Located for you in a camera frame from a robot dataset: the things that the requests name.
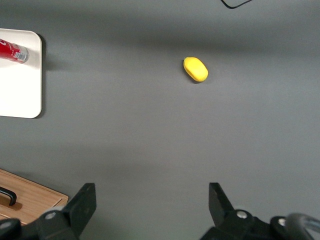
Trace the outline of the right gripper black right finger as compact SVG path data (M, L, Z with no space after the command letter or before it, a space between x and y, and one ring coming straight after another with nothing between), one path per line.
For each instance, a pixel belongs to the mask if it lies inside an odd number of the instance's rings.
M266 223L235 209L217 182L209 184L208 208L214 226L202 240L315 240L320 234L320 221L303 213L274 216Z

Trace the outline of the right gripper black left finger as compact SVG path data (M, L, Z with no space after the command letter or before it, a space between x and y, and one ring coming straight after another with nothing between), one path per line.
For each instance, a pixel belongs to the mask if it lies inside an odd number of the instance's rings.
M62 209L50 209L33 222L0 221L2 240L79 240L97 207L94 183L85 183Z

